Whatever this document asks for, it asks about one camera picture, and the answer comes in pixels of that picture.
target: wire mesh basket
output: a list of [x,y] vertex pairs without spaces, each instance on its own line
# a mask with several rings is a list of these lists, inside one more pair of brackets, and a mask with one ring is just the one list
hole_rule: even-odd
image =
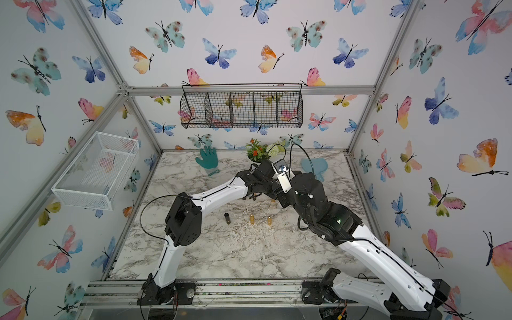
[[138,151],[135,139],[95,132],[52,192],[66,205],[112,210],[112,199],[126,182]]
[[186,128],[302,126],[302,85],[209,84],[182,86],[181,124]]

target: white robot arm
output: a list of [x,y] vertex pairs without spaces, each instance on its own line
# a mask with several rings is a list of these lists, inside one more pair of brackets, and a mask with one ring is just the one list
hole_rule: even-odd
[[322,183],[312,173],[291,173],[284,160],[266,160],[254,171],[241,171],[211,190],[176,197],[165,219],[167,243],[138,304],[170,302],[185,246],[199,237],[203,216],[230,201],[263,193],[279,200],[283,207],[292,205],[310,231],[358,258],[385,283],[362,281],[331,268],[320,283],[324,299],[357,301],[391,319],[441,320],[437,307],[446,301],[449,285],[443,280],[433,281],[403,262],[351,210],[328,201]]

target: teal glove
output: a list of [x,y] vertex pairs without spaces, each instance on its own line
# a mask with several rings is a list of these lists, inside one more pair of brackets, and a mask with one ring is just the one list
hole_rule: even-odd
[[217,149],[205,146],[204,149],[200,149],[201,158],[196,158],[196,162],[203,168],[209,176],[219,172],[217,165],[219,165],[219,159],[217,158]]

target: black wire basket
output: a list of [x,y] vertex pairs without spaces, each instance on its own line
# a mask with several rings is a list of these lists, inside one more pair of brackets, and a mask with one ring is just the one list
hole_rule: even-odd
[[187,84],[182,88],[180,117],[186,129],[302,126],[301,84]]

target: marble tabletop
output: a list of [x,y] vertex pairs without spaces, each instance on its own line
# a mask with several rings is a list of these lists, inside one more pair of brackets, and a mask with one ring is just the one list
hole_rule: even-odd
[[[143,203],[183,191],[189,195],[206,191],[249,169],[244,151],[218,151],[220,173],[208,177],[196,162],[199,152],[166,152],[162,155]],[[311,158],[324,158],[325,193],[330,201],[343,204],[368,224],[361,199],[342,151],[308,150]],[[305,158],[293,150],[292,170],[302,170]],[[147,207],[142,225],[151,234],[164,237],[164,219],[174,197],[156,200]],[[227,225],[224,213],[229,213]],[[127,235],[109,280],[146,279],[158,263],[163,242],[146,235],[139,225],[140,210]],[[249,223],[253,214],[255,223]],[[272,217],[272,225],[267,224]],[[179,279],[308,278],[322,277],[331,268],[357,276],[368,269],[353,256],[310,231],[297,229],[297,213],[281,208],[262,195],[236,200],[203,217],[201,236],[187,246],[177,271]]]

